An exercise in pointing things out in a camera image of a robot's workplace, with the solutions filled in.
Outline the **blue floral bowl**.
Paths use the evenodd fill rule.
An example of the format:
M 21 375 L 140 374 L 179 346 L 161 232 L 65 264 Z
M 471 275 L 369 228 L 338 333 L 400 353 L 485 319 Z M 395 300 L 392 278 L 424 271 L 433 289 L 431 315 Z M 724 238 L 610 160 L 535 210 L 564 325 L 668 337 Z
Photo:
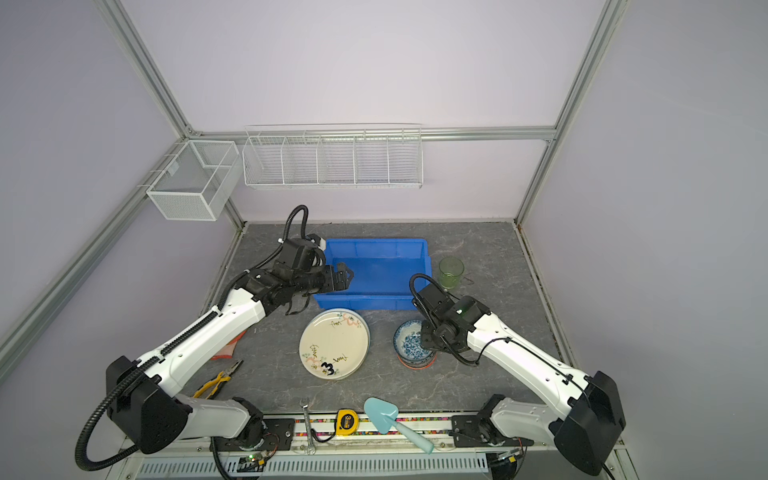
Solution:
M 418 359 L 431 355 L 435 352 L 427 350 L 421 345 L 422 320 L 409 320 L 402 323 L 394 333 L 393 345 L 395 352 L 400 356 Z

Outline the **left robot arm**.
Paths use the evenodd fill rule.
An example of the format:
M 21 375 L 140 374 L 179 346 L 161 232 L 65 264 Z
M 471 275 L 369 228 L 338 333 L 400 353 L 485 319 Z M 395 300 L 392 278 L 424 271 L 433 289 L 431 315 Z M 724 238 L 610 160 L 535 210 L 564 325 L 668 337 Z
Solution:
M 177 440 L 228 439 L 242 450 L 259 447 L 267 435 L 262 412 L 249 401 L 192 397 L 183 389 L 194 374 L 235 336 L 297 297 L 344 291 L 353 271 L 326 262 L 317 235 L 288 239 L 270 256 L 268 268 L 252 267 L 236 277 L 219 302 L 182 332 L 136 360 L 121 356 L 106 370 L 107 392 L 86 420 L 75 444 L 84 471 L 112 466 L 140 451 L 157 453 Z M 92 460 L 88 445 L 107 416 L 132 446 L 104 460 Z

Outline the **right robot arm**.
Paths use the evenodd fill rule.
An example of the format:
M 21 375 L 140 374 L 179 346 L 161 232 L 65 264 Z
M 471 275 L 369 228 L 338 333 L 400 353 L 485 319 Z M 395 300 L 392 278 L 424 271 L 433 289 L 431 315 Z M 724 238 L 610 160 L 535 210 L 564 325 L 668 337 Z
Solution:
M 456 297 L 426 274 L 409 280 L 413 304 L 424 317 L 421 345 L 450 354 L 465 366 L 488 359 L 520 381 L 543 402 L 542 410 L 494 396 L 479 412 L 481 440 L 497 437 L 552 443 L 585 474 L 597 476 L 626 427 L 613 378 L 592 375 L 547 354 L 523 338 L 472 296 Z

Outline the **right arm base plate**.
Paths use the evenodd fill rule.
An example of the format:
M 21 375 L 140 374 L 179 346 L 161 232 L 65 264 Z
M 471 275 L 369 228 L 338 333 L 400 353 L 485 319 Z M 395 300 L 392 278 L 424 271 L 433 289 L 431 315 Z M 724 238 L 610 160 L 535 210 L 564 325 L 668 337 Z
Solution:
M 451 417 L 450 434 L 458 448 L 480 447 L 530 447 L 534 441 L 520 437 L 506 437 L 489 419 L 480 415 L 454 415 Z

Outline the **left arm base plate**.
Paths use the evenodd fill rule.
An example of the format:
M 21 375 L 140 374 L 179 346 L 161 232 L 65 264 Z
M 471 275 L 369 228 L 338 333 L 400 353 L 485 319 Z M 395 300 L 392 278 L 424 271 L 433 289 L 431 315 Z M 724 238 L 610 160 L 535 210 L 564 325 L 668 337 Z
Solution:
M 285 451 L 291 448 L 294 431 L 291 418 L 266 418 L 247 425 L 235 438 L 216 438 L 215 444 L 222 452 Z

